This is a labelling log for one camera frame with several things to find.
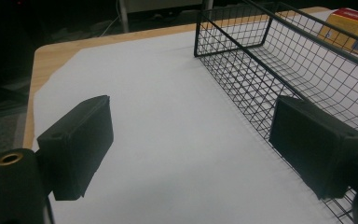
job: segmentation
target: white cable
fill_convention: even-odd
[[[113,23],[115,23],[115,21],[117,21],[117,19],[119,18],[119,16],[117,16],[112,22],[110,22],[110,24],[107,26],[107,28],[103,31],[103,33],[99,36],[103,36],[107,30],[109,30],[109,28],[113,25]]]

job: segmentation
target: metal basket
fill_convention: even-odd
[[[310,101],[358,130],[358,51],[339,44],[358,46],[358,37],[283,3],[245,2],[200,13],[194,54],[257,132],[269,140],[278,95]],[[354,193],[324,200],[341,223],[353,222]]]

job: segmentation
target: black rectangular block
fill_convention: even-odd
[[[38,163],[57,201],[84,193],[113,143],[108,96],[88,99],[38,138]]]
[[[344,196],[343,168],[358,156],[358,131],[312,103],[279,96],[269,141],[318,198]]]

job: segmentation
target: cardboard box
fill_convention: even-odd
[[[350,8],[340,8],[330,14],[327,22],[358,36],[358,11]],[[358,41],[337,30],[324,26],[319,33],[319,37],[333,45],[358,54]]]

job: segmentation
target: white paper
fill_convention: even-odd
[[[56,223],[336,223],[194,58],[194,36],[83,49],[35,95],[35,136],[111,97],[114,144],[85,198],[50,197]]]

